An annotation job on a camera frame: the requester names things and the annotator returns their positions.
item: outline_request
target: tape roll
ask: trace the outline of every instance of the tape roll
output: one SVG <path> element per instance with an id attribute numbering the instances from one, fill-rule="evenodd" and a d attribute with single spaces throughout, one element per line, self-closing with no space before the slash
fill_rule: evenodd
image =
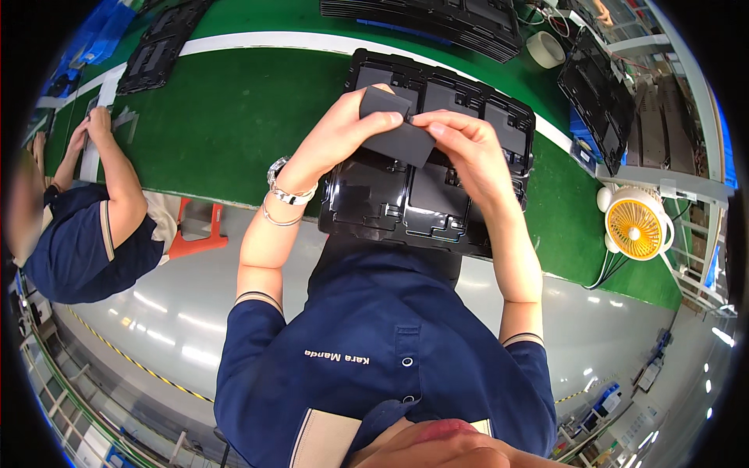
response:
<path id="1" fill-rule="evenodd" d="M 564 49 L 554 36 L 546 31 L 540 31 L 525 42 L 530 56 L 543 68 L 554 68 L 564 63 Z"/>

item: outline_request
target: hand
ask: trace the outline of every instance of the hand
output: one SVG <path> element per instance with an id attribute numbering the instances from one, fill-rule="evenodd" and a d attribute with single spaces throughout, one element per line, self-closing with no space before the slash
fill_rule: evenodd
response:
<path id="1" fill-rule="evenodd" d="M 88 118 L 88 136 L 94 144 L 101 139 L 112 137 L 112 116 L 106 107 L 94 107 Z"/>
<path id="2" fill-rule="evenodd" d="M 44 143 L 46 141 L 46 137 L 44 136 L 44 132 L 37 132 L 37 135 L 34 137 L 34 159 L 39 160 L 39 158 L 44 157 Z"/>
<path id="3" fill-rule="evenodd" d="M 613 26 L 613 21 L 611 21 L 611 13 L 609 13 L 608 8 L 606 8 L 603 4 L 598 5 L 598 12 L 600 13 L 599 16 L 596 17 L 596 19 L 604 26 Z"/>
<path id="4" fill-rule="evenodd" d="M 450 158 L 466 193 L 485 214 L 515 200 L 510 171 L 494 128 L 485 121 L 446 110 L 413 116 Z"/>
<path id="5" fill-rule="evenodd" d="M 394 94 L 387 85 L 374 86 Z M 359 119 L 365 91 L 364 88 L 343 94 L 328 109 L 279 174 L 279 188 L 289 193 L 311 189 L 323 174 L 348 158 L 364 140 L 403 123 L 403 116 L 397 112 L 373 112 Z"/>
<path id="6" fill-rule="evenodd" d="M 69 154 L 78 152 L 83 149 L 83 142 L 85 141 L 86 129 L 88 128 L 88 117 L 83 119 L 83 122 L 78 124 L 73 134 L 70 135 L 70 142 L 67 144 L 67 152 Z"/>

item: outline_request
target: orange plastic stool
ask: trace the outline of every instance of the orange plastic stool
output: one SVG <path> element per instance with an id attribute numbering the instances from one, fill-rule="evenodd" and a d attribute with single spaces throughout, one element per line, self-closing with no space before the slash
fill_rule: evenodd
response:
<path id="1" fill-rule="evenodd" d="M 180 203 L 180 214 L 178 219 L 182 220 L 182 212 L 184 208 L 192 200 L 190 198 L 182 198 Z M 177 236 L 172 241 L 172 246 L 169 247 L 169 259 L 178 257 L 184 257 L 185 255 L 192 255 L 204 250 L 220 249 L 226 247 L 229 242 L 229 238 L 222 236 L 219 231 L 221 230 L 221 209 L 220 204 L 213 204 L 213 212 L 210 217 L 210 235 L 204 239 L 197 240 L 185 240 L 182 237 L 182 230 L 177 231 Z"/>

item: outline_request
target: green workbench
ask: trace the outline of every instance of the green workbench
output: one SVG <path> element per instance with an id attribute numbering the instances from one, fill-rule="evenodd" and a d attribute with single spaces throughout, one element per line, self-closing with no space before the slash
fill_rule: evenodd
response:
<path id="1" fill-rule="evenodd" d="M 150 18 L 135 21 L 113 56 L 84 69 L 82 84 L 127 61 Z M 569 104 L 557 87 L 559 70 L 537 65 L 524 50 L 507 64 L 458 46 L 409 34 L 323 18 L 315 0 L 221 0 L 205 14 L 191 39 L 245 31 L 306 31 L 382 43 L 439 61 L 516 97 L 568 134 Z M 145 189 L 258 206 L 267 191 L 267 167 L 292 154 L 340 95 L 350 58 L 304 49 L 252 48 L 180 57 L 161 89 L 117 97 L 112 112 L 138 112 L 115 138 Z M 67 136 L 83 119 L 96 87 L 58 111 L 46 150 L 51 175 Z M 601 270 L 603 214 L 595 204 L 601 186 L 559 146 L 539 132 L 526 219 L 546 273 L 582 285 Z M 103 182 L 103 170 L 99 170 Z M 314 216 L 319 204 L 309 207 Z M 681 292 L 660 258 L 630 261 L 601 289 L 677 310 Z"/>

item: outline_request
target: white fan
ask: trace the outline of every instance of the white fan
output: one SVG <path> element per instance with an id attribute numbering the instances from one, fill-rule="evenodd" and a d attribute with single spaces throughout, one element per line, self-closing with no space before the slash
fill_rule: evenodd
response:
<path id="1" fill-rule="evenodd" d="M 604 244 L 607 251 L 598 280 L 590 286 L 583 286 L 588 290 L 602 285 L 630 258 L 650 260 L 667 251 L 673 242 L 673 222 L 655 190 L 635 186 L 612 187 L 613 191 L 602 187 L 595 197 L 598 209 L 606 213 Z M 622 255 L 614 260 L 618 253 Z"/>

